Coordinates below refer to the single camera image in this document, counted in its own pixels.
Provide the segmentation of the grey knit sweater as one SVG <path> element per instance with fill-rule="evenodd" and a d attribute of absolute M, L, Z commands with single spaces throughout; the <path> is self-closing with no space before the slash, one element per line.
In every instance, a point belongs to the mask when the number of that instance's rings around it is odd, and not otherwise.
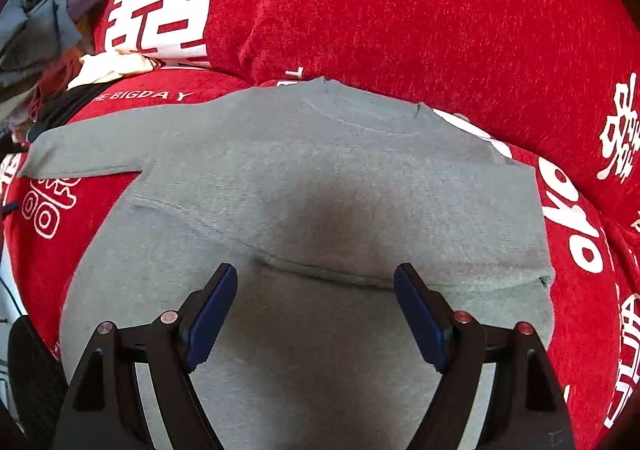
<path fill-rule="evenodd" d="M 438 376 L 393 294 L 401 263 L 550 340 L 534 170 L 458 118 L 319 78 L 54 129 L 23 175 L 126 170 L 70 283 L 64 368 L 100 321 L 149 322 L 231 263 L 238 295 L 193 376 L 228 449 L 405 448 Z"/>

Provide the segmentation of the pile of dark clothes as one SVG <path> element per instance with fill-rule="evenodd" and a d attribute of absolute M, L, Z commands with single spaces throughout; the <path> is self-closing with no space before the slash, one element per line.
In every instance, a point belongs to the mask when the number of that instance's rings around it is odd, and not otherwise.
<path fill-rule="evenodd" d="M 105 0 L 9 0 L 1 12 L 1 130 L 28 121 L 47 70 L 88 50 L 79 23 Z"/>

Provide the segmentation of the red wedding bed cover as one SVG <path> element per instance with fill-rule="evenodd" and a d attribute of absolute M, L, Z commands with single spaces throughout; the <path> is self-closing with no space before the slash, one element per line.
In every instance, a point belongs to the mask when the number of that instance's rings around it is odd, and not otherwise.
<path fill-rule="evenodd" d="M 160 69 L 100 89 L 74 118 L 83 121 L 138 107 L 204 103 L 246 86 L 219 72 Z M 134 175 L 38 182 L 17 176 L 25 159 L 24 154 L 3 158 L 2 199 L 20 205 L 33 199 L 41 205 L 50 197 L 53 221 L 37 232 L 37 214 L 21 209 L 6 219 L 2 232 L 27 314 L 44 347 L 58 359 L 63 303 L 73 272 Z M 579 196 L 575 204 L 596 228 L 596 236 L 579 233 L 561 220 L 544 222 L 555 272 L 550 360 L 568 389 L 576 446 L 592 449 L 624 407 L 614 383 L 618 365 L 631 362 L 632 357 L 630 349 L 620 348 L 620 305 L 638 300 L 638 286 L 612 251 L 625 245 L 623 236 L 588 199 Z"/>

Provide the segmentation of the black garment at bedside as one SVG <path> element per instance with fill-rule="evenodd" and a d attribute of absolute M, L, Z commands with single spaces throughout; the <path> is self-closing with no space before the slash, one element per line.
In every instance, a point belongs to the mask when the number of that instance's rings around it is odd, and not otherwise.
<path fill-rule="evenodd" d="M 115 80 L 99 84 L 82 84 L 73 87 L 44 103 L 38 112 L 37 120 L 26 135 L 28 143 L 34 143 L 41 133 L 66 125 L 85 106 L 101 95 Z"/>

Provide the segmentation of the cream yellow cloth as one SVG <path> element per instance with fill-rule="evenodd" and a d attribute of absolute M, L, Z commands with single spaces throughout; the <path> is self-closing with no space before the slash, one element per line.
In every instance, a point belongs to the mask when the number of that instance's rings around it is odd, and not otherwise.
<path fill-rule="evenodd" d="M 87 84 L 104 84 L 124 77 L 153 72 L 160 62 L 137 52 L 110 50 L 96 55 L 86 54 L 80 58 L 78 75 L 70 80 L 67 89 Z"/>

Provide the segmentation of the red wedding quilt roll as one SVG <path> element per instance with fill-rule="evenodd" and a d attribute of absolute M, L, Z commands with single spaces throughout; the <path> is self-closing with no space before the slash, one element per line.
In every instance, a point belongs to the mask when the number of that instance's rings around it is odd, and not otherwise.
<path fill-rule="evenodd" d="M 94 31 L 247 84 L 326 77 L 466 116 L 639 217 L 639 32 L 620 0 L 108 0 Z"/>

